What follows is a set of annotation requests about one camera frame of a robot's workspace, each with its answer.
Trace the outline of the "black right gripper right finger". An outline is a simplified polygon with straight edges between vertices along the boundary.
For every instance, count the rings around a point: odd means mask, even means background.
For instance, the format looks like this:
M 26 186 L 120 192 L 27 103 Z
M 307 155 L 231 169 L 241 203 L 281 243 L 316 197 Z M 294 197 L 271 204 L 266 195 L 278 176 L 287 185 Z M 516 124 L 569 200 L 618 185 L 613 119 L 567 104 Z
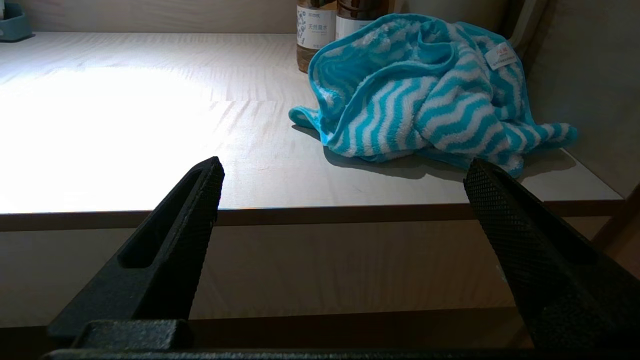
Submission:
M 463 184 L 536 347 L 639 348 L 635 276 L 501 167 L 474 159 Z

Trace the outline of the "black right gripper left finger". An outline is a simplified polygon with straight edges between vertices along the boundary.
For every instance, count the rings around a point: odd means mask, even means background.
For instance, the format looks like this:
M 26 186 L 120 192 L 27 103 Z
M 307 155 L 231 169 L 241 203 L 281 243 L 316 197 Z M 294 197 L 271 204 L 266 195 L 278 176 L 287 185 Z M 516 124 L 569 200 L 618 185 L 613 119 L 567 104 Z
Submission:
M 215 156 L 192 167 L 55 317 L 48 335 L 69 343 L 97 321 L 185 321 L 225 175 Z

